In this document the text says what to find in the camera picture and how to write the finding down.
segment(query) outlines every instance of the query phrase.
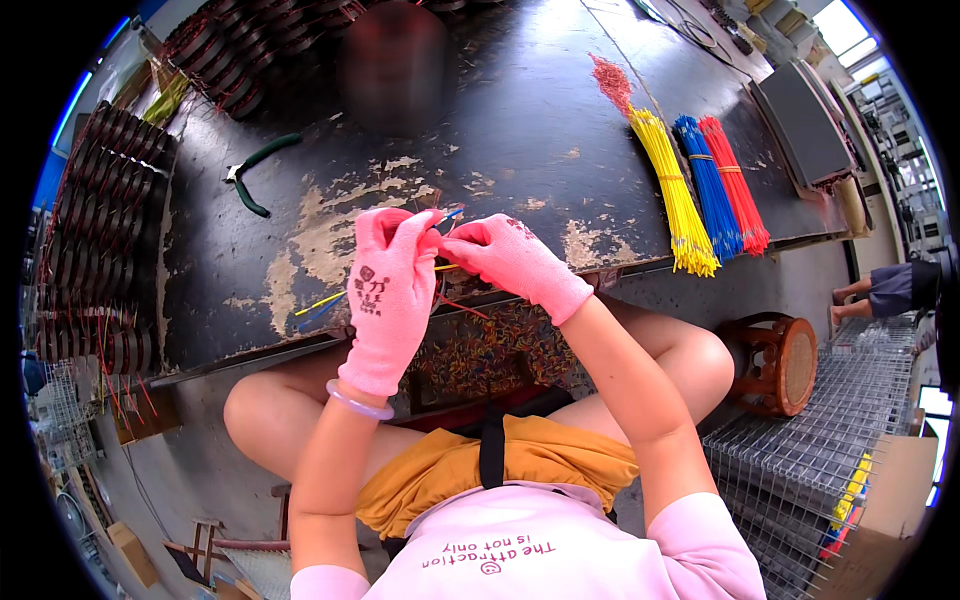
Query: metal wire rack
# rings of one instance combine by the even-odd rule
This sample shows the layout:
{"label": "metal wire rack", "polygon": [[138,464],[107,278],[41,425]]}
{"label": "metal wire rack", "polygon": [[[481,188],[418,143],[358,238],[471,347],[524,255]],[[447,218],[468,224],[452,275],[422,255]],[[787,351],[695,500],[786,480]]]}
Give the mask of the metal wire rack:
{"label": "metal wire rack", "polygon": [[290,600],[293,567],[289,550],[245,550],[220,547],[262,598]]}
{"label": "metal wire rack", "polygon": [[917,311],[885,319],[848,319],[829,342],[833,354],[906,353],[914,345]]}
{"label": "metal wire rack", "polygon": [[813,393],[798,416],[742,415],[703,438],[717,489],[760,564],[768,597],[812,597],[826,579],[818,567],[842,555],[837,538],[856,528],[854,508],[864,504],[872,466],[882,462],[881,434],[909,428],[912,366],[908,353],[822,349]]}
{"label": "metal wire rack", "polygon": [[31,399],[37,418],[36,445],[50,470],[59,473],[96,458],[88,424],[96,414],[96,407],[78,401],[73,361],[40,364],[47,383]]}

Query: worn table surface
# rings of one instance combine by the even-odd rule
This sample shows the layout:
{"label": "worn table surface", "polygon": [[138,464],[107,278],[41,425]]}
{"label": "worn table surface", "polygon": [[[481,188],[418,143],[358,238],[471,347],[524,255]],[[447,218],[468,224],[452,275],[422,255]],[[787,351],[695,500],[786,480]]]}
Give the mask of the worn table surface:
{"label": "worn table surface", "polygon": [[[733,49],[699,3],[684,3],[740,68],[758,80],[770,72],[757,53],[745,58]],[[309,315],[293,313],[342,289],[353,220],[378,206],[423,209],[435,190],[438,208],[465,204],[467,220],[517,216],[577,273],[668,259],[656,174],[599,91],[588,53],[620,64],[635,87],[634,106],[667,124],[680,114],[721,120],[774,240],[846,229],[835,205],[797,197],[743,87],[747,77],[629,0],[513,0],[471,9],[447,26],[460,49],[458,95],[453,111],[416,139],[384,139],[351,119],[330,55],[299,77],[296,93],[274,95],[251,122],[234,123],[200,101],[184,105],[170,128],[181,144],[157,269],[163,374],[329,339],[348,323],[346,302],[305,333],[297,325]],[[221,179],[229,165],[289,132],[301,132],[303,143],[244,176],[273,213],[261,219]],[[449,277],[452,299],[489,289]]]}

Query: pink glove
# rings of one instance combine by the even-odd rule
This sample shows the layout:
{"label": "pink glove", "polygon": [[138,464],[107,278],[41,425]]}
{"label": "pink glove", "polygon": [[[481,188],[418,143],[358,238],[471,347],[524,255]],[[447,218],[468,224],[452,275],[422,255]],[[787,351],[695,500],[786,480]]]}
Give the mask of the pink glove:
{"label": "pink glove", "polygon": [[539,304],[561,325],[593,294],[533,231],[517,219],[495,214],[441,238],[440,255],[496,287]]}
{"label": "pink glove", "polygon": [[369,210],[356,220],[356,258],[347,280],[353,349],[340,378],[375,396],[396,384],[417,353],[430,317],[437,276],[439,210],[413,215],[400,208]]}

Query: pink t-shirt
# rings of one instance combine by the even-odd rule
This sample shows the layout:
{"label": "pink t-shirt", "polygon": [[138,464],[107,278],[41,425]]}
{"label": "pink t-shirt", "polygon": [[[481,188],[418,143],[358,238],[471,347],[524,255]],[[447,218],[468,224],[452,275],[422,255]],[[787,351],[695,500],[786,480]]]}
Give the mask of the pink t-shirt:
{"label": "pink t-shirt", "polygon": [[425,516],[372,587],[347,568],[318,564],[294,575],[290,595],[765,598],[756,559],[716,494],[672,503],[646,540],[620,531],[590,504],[519,486],[466,494]]}

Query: red wire bundle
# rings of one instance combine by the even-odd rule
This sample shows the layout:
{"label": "red wire bundle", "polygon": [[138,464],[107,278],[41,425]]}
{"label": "red wire bundle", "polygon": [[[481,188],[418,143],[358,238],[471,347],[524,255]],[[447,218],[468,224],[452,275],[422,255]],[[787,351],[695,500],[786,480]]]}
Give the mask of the red wire bundle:
{"label": "red wire bundle", "polygon": [[720,172],[724,189],[727,190],[727,196],[730,198],[733,215],[743,236],[743,250],[750,256],[763,256],[763,251],[770,242],[770,233],[763,226],[760,213],[756,211],[754,197],[743,179],[743,172],[736,162],[733,148],[730,147],[727,135],[723,133],[720,121],[708,116],[700,119],[697,125],[707,141],[707,146],[717,165],[717,171]]}

